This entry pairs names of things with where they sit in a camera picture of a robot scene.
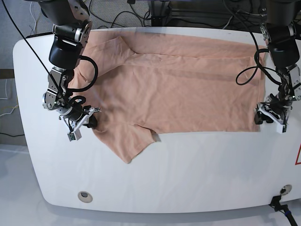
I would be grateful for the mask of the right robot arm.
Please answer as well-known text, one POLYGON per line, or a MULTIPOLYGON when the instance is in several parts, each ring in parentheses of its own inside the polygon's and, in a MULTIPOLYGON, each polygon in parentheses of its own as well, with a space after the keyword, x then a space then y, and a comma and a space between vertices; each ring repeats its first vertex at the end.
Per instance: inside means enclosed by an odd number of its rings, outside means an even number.
POLYGON ((88 7, 82 0, 40 0, 44 15, 53 22, 54 42, 49 61, 53 68, 48 74, 48 89, 43 95, 43 107, 55 110, 67 126, 70 141, 81 138, 80 127, 95 128, 94 113, 99 108, 84 105, 86 98, 75 93, 89 90, 97 80, 98 66, 83 55, 92 28, 88 7), (83 88, 69 88, 74 78, 74 69, 80 61, 88 61, 94 68, 92 81, 83 88))

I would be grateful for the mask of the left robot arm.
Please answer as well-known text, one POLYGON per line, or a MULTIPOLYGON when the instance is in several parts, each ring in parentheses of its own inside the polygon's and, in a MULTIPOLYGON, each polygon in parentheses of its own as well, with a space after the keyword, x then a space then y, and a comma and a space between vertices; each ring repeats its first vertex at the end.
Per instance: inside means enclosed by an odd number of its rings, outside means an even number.
POLYGON ((278 133, 286 132, 292 104, 301 99, 301 70, 297 65, 300 53, 296 43, 301 38, 301 26, 295 21, 300 10, 299 0, 268 0, 266 21, 261 24, 267 48, 257 48, 254 55, 256 65, 253 69, 261 70, 278 85, 276 95, 270 94, 265 102, 257 104, 254 122, 257 125, 275 122, 278 133), (270 54, 280 81, 276 81, 269 74, 269 68, 260 63, 261 53, 270 54))

